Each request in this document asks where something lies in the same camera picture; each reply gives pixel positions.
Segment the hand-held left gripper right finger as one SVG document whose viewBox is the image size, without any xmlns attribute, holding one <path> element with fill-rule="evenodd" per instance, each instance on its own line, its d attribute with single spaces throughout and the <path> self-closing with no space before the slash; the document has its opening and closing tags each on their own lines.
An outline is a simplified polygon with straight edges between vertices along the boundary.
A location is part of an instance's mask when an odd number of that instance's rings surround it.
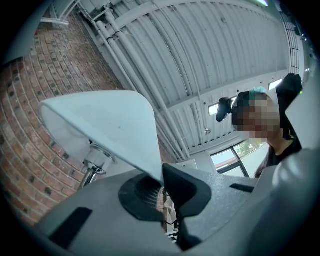
<svg viewBox="0 0 320 256">
<path fill-rule="evenodd" d="M 162 172 L 180 221 L 177 243 L 164 238 L 163 250 L 261 250 L 255 180 L 174 164 Z"/>
</svg>

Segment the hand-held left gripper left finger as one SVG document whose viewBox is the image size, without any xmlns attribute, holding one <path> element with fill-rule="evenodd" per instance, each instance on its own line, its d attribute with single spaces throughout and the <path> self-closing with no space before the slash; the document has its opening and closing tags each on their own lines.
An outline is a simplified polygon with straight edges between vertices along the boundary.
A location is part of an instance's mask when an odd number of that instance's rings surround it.
<svg viewBox="0 0 320 256">
<path fill-rule="evenodd" d="M 51 255 L 179 255 L 157 210 L 160 189 L 139 172 L 98 180 L 55 206 L 34 235 Z"/>
</svg>

